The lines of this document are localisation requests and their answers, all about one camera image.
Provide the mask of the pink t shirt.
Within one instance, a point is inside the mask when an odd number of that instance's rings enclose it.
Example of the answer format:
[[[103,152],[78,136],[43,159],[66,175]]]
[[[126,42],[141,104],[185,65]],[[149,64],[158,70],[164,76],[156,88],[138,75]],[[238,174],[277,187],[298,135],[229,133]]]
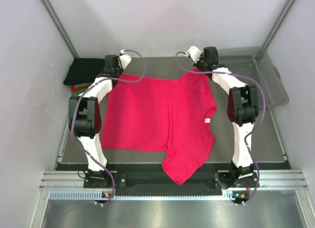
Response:
[[[196,68],[172,80],[123,74],[108,95],[101,146],[163,151],[163,171],[182,185],[211,154],[216,110],[208,78]]]

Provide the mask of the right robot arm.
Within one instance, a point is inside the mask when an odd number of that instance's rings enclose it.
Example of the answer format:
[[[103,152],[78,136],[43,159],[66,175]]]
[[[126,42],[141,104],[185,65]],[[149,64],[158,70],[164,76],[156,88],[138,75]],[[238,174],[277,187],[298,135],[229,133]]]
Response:
[[[201,51],[192,46],[188,53],[193,65],[228,95],[227,116],[234,130],[234,154],[229,172],[215,173],[215,181],[222,189],[240,187],[254,178],[250,132],[259,115],[257,86],[245,84],[225,65],[220,64],[216,47],[206,47]]]

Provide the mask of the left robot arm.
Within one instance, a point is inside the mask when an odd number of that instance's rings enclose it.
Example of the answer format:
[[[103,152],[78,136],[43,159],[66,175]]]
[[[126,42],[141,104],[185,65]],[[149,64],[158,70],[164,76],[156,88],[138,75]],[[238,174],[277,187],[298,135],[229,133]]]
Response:
[[[115,186],[100,143],[102,125],[99,103],[113,89],[113,77],[118,77],[121,61],[117,55],[107,55],[104,67],[95,81],[82,94],[69,99],[68,125],[72,140],[80,142],[88,159],[85,172],[85,188],[109,188]]]

